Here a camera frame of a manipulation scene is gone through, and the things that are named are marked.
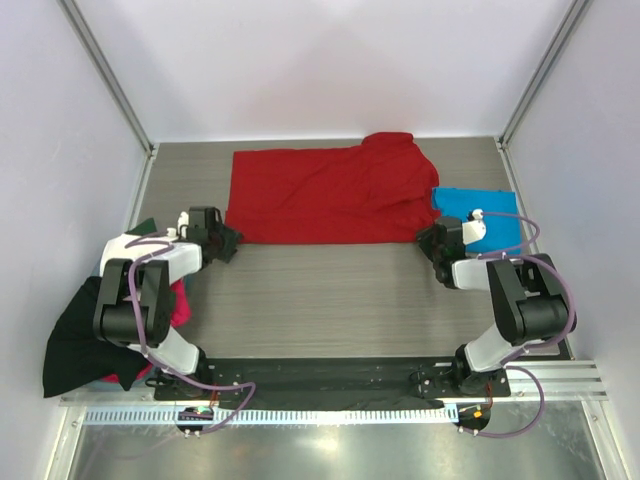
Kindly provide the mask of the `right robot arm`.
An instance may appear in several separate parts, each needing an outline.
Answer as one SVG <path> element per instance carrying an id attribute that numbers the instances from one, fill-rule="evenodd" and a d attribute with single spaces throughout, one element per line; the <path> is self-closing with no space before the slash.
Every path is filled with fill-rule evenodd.
<path id="1" fill-rule="evenodd" d="M 494 315 L 482 335 L 458 347 L 450 367 L 416 373 L 423 395 L 436 387 L 445 395 L 488 395 L 506 379 L 509 362 L 531 349 L 562 342 L 577 326 L 573 295 L 548 255 L 524 255 L 520 246 L 467 253 L 468 246 L 488 233 L 488 217 L 536 225 L 517 214 L 476 209 L 465 221 L 442 216 L 416 234 L 436 280 L 453 290 L 488 292 Z"/>

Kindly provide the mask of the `red t shirt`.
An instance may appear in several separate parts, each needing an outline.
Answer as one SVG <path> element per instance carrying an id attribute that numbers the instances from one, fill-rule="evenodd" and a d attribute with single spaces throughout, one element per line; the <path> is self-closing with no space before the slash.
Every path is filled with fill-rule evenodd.
<path id="1" fill-rule="evenodd" d="M 233 155 L 226 223 L 252 244 L 409 243 L 440 212 L 436 167 L 410 133 L 339 148 Z"/>

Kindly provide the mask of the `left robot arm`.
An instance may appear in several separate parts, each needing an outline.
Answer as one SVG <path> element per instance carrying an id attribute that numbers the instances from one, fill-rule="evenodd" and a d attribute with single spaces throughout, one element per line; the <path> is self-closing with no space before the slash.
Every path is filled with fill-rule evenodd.
<path id="1" fill-rule="evenodd" d="M 171 324 L 171 287 L 215 261 L 230 262 L 242 240 L 216 207 L 183 211 L 176 225 L 163 231 L 124 233 L 109 240 L 100 260 L 95 337 L 178 376 L 179 388 L 190 398 L 205 397 L 213 375 L 200 366 L 202 350 Z"/>

